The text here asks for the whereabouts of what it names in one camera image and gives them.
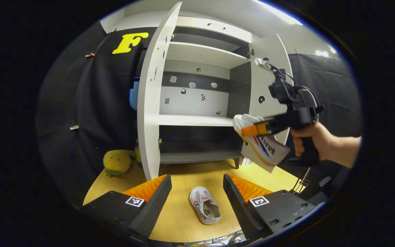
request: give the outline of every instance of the stuffed toy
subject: stuffed toy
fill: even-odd
[[[130,156],[126,150],[108,151],[103,157],[103,165],[109,177],[112,175],[123,177],[124,173],[129,170]]]

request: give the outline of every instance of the yellow letter f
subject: yellow letter f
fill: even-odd
[[[112,54],[129,52],[131,50],[131,48],[129,47],[130,44],[132,44],[132,46],[136,46],[141,41],[141,38],[147,38],[147,37],[149,37],[149,33],[125,34],[123,35],[123,40],[118,45],[118,47],[115,50],[113,50]]]

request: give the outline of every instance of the wrist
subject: wrist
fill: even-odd
[[[335,162],[335,158],[338,155],[341,147],[342,138],[338,136],[331,136],[329,150],[326,152],[326,160]]]

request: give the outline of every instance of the cabinet leg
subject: cabinet leg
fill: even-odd
[[[236,169],[239,169],[240,158],[235,158],[234,159],[234,164],[236,165]]]

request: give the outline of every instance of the wooden surface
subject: wooden surface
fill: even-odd
[[[254,163],[235,169],[233,160],[198,164],[170,164],[161,166],[162,174],[171,175],[171,191],[152,230],[150,239],[166,242],[197,242],[240,230],[228,197],[223,188],[223,175],[231,173],[262,186],[270,191],[290,190],[297,178],[276,167],[268,173]],[[83,204],[91,202],[108,191],[124,192],[144,183],[143,169],[133,161],[124,178],[108,177],[102,172],[94,181]],[[188,201],[191,189],[206,187],[217,201],[222,213],[221,220],[214,225],[199,221],[196,210]]]
[[[186,116],[186,115],[159,115],[159,125],[181,125],[181,126],[231,126],[232,118],[208,117],[208,116]]]
[[[232,69],[250,61],[249,58],[226,50],[182,42],[170,43],[167,59],[210,64],[226,69]]]

